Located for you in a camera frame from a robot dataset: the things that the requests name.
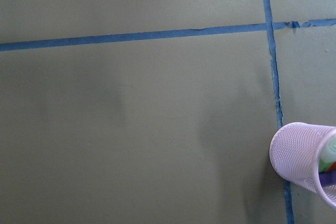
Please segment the green marker pen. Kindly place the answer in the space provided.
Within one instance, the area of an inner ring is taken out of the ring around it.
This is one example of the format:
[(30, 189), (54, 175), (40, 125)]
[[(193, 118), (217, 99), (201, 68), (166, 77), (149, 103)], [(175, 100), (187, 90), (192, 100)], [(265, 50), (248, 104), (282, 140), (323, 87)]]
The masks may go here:
[(335, 137), (330, 138), (323, 147), (319, 161), (319, 172), (335, 170)]

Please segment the purple marker pen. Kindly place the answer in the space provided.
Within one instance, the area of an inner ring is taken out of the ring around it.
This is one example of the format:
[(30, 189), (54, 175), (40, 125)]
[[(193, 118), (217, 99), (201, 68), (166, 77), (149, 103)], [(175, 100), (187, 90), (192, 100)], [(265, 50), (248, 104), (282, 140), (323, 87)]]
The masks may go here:
[(336, 184), (336, 171), (319, 173), (319, 181), (322, 188), (334, 186)]

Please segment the pink mesh pen holder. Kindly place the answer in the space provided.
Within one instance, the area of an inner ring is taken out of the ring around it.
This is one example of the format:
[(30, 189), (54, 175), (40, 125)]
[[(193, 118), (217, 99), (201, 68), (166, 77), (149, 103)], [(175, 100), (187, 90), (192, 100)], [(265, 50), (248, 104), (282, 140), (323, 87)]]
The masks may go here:
[(334, 126), (290, 123), (272, 138), (269, 157), (278, 175), (316, 193), (335, 209), (335, 185), (322, 188), (319, 181), (320, 155), (332, 137), (335, 137)]

